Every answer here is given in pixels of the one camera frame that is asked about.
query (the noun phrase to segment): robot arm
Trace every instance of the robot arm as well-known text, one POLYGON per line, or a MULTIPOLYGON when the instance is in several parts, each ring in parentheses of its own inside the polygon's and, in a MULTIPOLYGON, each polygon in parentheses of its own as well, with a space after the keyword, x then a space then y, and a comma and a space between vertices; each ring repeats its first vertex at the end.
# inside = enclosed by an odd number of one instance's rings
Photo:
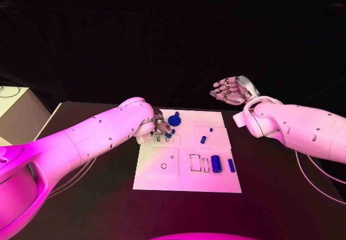
POLYGON ((156 131, 172 133, 164 113, 135 97, 51 136, 0 146, 2 240, 27 226, 63 177, 132 137, 139 144, 148 142, 156 131))
POLYGON ((244 76, 221 80, 214 87, 218 88, 211 95, 217 99, 233 105, 246 103, 234 120, 257 138, 276 138, 301 153, 346 164, 346 118, 312 107, 285 105, 277 99, 262 96, 244 76), (233 88, 227 84, 230 79, 236 83, 233 88))

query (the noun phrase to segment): blue object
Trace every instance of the blue object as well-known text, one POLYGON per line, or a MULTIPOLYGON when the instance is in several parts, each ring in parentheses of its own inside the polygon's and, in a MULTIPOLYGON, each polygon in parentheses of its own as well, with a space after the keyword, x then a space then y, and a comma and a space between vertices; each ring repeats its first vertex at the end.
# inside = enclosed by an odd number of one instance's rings
POLYGON ((203 137, 203 139, 201 139, 201 143, 203 143, 203 144, 205 144, 205 142, 207 142, 207 139, 208 139, 208 137, 207 137, 207 136, 204 136, 204 137, 203 137))
POLYGON ((233 159, 228 159, 228 164, 230 164, 230 168, 231 168, 231 173, 236 173, 237 170, 236 170, 236 165, 234 165, 233 159))
POLYGON ((175 115, 172 115, 169 118, 168 118, 168 124, 174 127, 179 126, 182 122, 182 119, 179 117, 179 112, 177 111, 175 112, 175 115))
POLYGON ((218 155, 211 156, 211 166, 213 166, 214 173, 218 174, 223 172, 221 157, 218 155))

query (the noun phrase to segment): black background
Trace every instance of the black background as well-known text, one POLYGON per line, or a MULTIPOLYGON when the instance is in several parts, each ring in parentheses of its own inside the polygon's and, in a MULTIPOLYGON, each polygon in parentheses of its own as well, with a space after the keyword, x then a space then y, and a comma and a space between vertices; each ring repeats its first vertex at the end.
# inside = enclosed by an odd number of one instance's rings
POLYGON ((263 95, 345 117, 345 12, 345 1, 4 0, 0 79, 31 87, 51 112, 135 96, 241 110, 210 90, 246 75, 263 95))

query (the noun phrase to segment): small blue cylinder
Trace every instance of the small blue cylinder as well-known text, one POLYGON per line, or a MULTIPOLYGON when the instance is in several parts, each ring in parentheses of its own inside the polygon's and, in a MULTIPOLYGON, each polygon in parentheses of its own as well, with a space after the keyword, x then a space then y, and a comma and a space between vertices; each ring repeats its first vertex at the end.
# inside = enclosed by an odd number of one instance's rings
POLYGON ((236 173, 236 165, 234 165, 234 161, 233 159, 228 159, 228 164, 230 164, 230 168, 231 168, 231 173, 236 173))
POLYGON ((213 166, 214 173, 218 174, 223 172, 221 157, 218 155, 211 156, 211 166, 213 166))
POLYGON ((204 136, 204 137, 203 137, 203 139, 201 139, 201 143, 203 143, 203 144, 205 144, 205 142, 207 142, 207 139, 208 139, 208 137, 207 137, 207 136, 204 136))

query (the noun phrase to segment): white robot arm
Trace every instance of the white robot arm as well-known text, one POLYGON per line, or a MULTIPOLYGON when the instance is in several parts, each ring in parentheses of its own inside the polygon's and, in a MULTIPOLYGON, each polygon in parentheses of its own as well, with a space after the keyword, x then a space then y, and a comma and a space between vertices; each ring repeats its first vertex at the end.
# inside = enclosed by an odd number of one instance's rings
POLYGON ((214 87, 218 88, 211 95, 218 100, 231 105, 246 103, 234 120, 257 138, 276 138, 301 153, 346 164, 346 118, 312 107, 285 105, 262 96, 246 76, 228 77, 214 87))
POLYGON ((164 113, 135 97, 51 136, 0 146, 2 240, 27 226, 63 177, 132 137, 139 144, 148 142, 156 131, 172 133, 164 113))

